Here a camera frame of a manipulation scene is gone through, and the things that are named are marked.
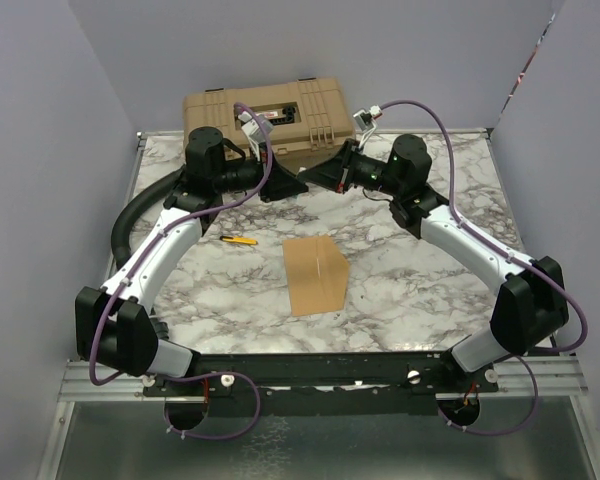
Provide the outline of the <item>brown paper envelope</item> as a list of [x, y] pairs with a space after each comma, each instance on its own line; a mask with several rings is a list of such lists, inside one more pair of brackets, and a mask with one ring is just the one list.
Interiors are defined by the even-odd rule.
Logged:
[[344, 309], [350, 266], [330, 236], [285, 240], [283, 257], [294, 317]]

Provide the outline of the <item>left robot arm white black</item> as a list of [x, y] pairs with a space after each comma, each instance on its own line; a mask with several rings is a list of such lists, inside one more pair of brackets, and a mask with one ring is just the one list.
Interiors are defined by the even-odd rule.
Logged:
[[[256, 116], [242, 126], [251, 147], [264, 150], [266, 159], [255, 154], [256, 184], [239, 200], [222, 204], [222, 191], [209, 190], [198, 202], [207, 208], [182, 209], [175, 203], [184, 193], [195, 200], [193, 187], [186, 184], [186, 165], [154, 182], [129, 202], [116, 224], [120, 228], [145, 207], [175, 193], [173, 205], [167, 201], [153, 230], [99, 289], [84, 287], [75, 300], [76, 348], [79, 357], [89, 363], [89, 376], [96, 386], [104, 385], [121, 374], [166, 376], [175, 392], [186, 395], [200, 385], [201, 371], [195, 365], [200, 353], [176, 344], [156, 332], [149, 312], [164, 282], [181, 257], [205, 233], [203, 220], [213, 222], [218, 213], [237, 208], [264, 188], [274, 165], [270, 132], [273, 126]], [[96, 364], [116, 373], [99, 379]]]

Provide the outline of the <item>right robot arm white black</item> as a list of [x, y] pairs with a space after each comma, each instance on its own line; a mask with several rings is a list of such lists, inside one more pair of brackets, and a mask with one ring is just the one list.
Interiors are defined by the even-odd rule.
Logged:
[[560, 293], [560, 265], [550, 257], [535, 260], [517, 252], [453, 212], [428, 183], [431, 166], [425, 142], [403, 134], [384, 161], [364, 155], [357, 142], [348, 140], [331, 159], [298, 177], [336, 193], [361, 187], [389, 196], [401, 228], [449, 254], [492, 291], [496, 303], [488, 325], [451, 347], [439, 367], [441, 383], [461, 391], [477, 370], [526, 354], [564, 326], [568, 308]]

